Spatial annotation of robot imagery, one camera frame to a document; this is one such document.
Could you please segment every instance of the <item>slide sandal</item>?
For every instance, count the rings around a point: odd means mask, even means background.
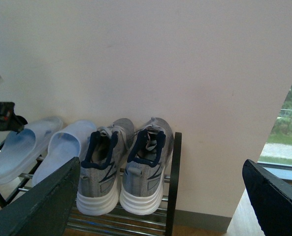
[[[59,117],[48,117],[25,125],[20,133],[11,131],[0,152],[0,184],[14,180],[28,168],[62,127]]]
[[[88,151],[91,133],[96,130],[91,121],[78,120],[54,134],[48,145],[47,156],[33,175],[32,186],[40,183],[75,156],[83,161]]]

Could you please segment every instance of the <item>shoe rack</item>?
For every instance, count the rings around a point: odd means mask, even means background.
[[[165,187],[168,187],[168,194],[163,196],[162,204],[157,211],[150,215],[134,215],[126,212],[120,204],[117,204],[108,214],[89,216],[80,213],[76,204],[74,204],[66,228],[103,236],[171,236],[179,182],[181,145],[182,133],[176,132],[174,136],[171,173],[164,176]],[[22,181],[6,199],[0,193],[1,208],[11,203],[20,191],[27,192],[30,189],[26,184],[32,179],[42,160],[43,157],[40,156],[31,171],[19,176],[22,178]]]

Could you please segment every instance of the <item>gray sneaker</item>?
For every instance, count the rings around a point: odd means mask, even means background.
[[[81,162],[77,207],[86,215],[109,213],[117,204],[121,162],[134,138],[134,125],[127,119],[100,127],[91,134],[88,153]]]
[[[158,209],[173,142],[172,130],[161,118],[152,118],[138,132],[123,174],[120,202],[126,211],[146,215]]]

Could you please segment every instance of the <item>window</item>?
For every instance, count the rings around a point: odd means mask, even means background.
[[[292,86],[259,158],[264,166],[292,168]]]

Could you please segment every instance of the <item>gray baseboard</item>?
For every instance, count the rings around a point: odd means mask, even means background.
[[[176,225],[226,232],[232,218],[184,210],[175,210]]]

